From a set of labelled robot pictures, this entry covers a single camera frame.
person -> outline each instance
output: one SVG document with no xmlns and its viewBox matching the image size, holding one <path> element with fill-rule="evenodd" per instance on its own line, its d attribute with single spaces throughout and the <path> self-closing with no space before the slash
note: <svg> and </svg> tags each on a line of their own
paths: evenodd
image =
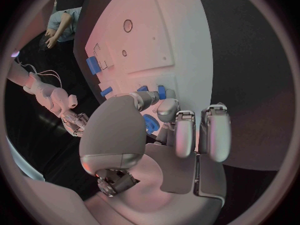
<svg viewBox="0 0 300 225">
<path fill-rule="evenodd" d="M 41 41 L 46 39 L 46 47 L 51 49 L 57 42 L 74 39 L 77 23 L 82 7 L 57 11 L 50 16 L 47 30 Z"/>
</svg>

man's arm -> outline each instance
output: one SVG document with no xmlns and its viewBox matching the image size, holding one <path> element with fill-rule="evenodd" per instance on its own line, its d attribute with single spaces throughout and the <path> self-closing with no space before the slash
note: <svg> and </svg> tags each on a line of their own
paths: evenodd
<svg viewBox="0 0 300 225">
<path fill-rule="evenodd" d="M 59 24 L 59 27 L 54 34 L 53 37 L 50 37 L 47 41 L 46 44 L 49 49 L 53 48 L 54 45 L 57 43 L 59 37 L 63 34 L 64 30 L 70 25 L 72 22 L 72 16 L 66 12 L 63 12 L 61 15 L 61 22 Z"/>
</svg>

blue shirt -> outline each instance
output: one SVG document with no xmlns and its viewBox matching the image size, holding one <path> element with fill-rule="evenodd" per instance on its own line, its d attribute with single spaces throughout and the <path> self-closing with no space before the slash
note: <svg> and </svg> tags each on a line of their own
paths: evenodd
<svg viewBox="0 0 300 225">
<path fill-rule="evenodd" d="M 63 31 L 61 36 L 58 38 L 58 40 L 57 40 L 58 42 L 65 42 L 65 41 L 74 39 L 74 33 L 76 32 L 77 23 L 78 23 L 81 9 L 82 9 L 81 7 L 77 7 L 77 8 L 67 9 L 67 10 L 63 10 L 63 11 L 57 11 L 50 16 L 50 19 L 48 22 L 48 29 L 54 29 L 54 30 L 59 29 L 59 26 L 62 21 L 63 13 L 70 14 L 72 17 L 72 22 Z"/>
</svg>

blue component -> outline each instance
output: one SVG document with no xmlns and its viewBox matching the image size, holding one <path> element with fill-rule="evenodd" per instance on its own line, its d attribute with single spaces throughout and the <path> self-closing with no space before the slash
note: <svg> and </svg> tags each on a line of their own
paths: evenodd
<svg viewBox="0 0 300 225">
<path fill-rule="evenodd" d="M 103 90 L 103 91 L 100 92 L 100 93 L 101 93 L 101 96 L 102 96 L 102 97 L 105 97 L 107 94 L 109 94 L 109 93 L 112 92 L 112 91 L 113 91 L 113 89 L 112 89 L 112 87 L 110 86 L 110 87 L 108 87 L 107 89 Z"/>
<path fill-rule="evenodd" d="M 161 126 L 159 122 L 153 116 L 145 114 L 143 118 L 146 122 L 147 134 L 152 134 L 160 129 Z"/>
<path fill-rule="evenodd" d="M 138 92 L 143 92 L 143 91 L 147 92 L 147 91 L 149 91 L 149 90 L 148 90 L 148 87 L 147 87 L 147 86 L 141 86 L 137 91 L 138 91 Z"/>
<path fill-rule="evenodd" d="M 94 56 L 89 57 L 87 60 L 87 65 L 93 75 L 101 72 L 101 68 L 99 67 L 98 61 Z"/>
<path fill-rule="evenodd" d="M 159 94 L 159 99 L 164 100 L 166 99 L 166 89 L 164 86 L 158 86 L 158 94 Z"/>
</svg>

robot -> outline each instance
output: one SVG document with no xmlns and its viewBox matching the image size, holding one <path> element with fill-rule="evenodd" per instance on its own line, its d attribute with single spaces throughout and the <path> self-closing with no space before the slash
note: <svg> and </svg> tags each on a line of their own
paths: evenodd
<svg viewBox="0 0 300 225">
<path fill-rule="evenodd" d="M 163 126 L 156 142 L 146 144 L 147 128 L 140 112 L 160 100 L 157 91 L 117 94 L 88 118 L 72 111 L 78 104 L 75 95 L 42 82 L 15 61 L 7 78 L 61 118 L 72 136 L 81 137 L 81 164 L 98 177 L 100 189 L 86 206 L 100 224 L 112 216 L 119 217 L 119 224 L 139 225 L 215 221 L 226 197 L 221 162 L 231 146 L 230 117 L 224 104 L 202 110 L 195 151 L 195 113 L 181 110 L 171 89 L 157 108 Z M 105 209 L 94 201 L 99 198 Z"/>
</svg>

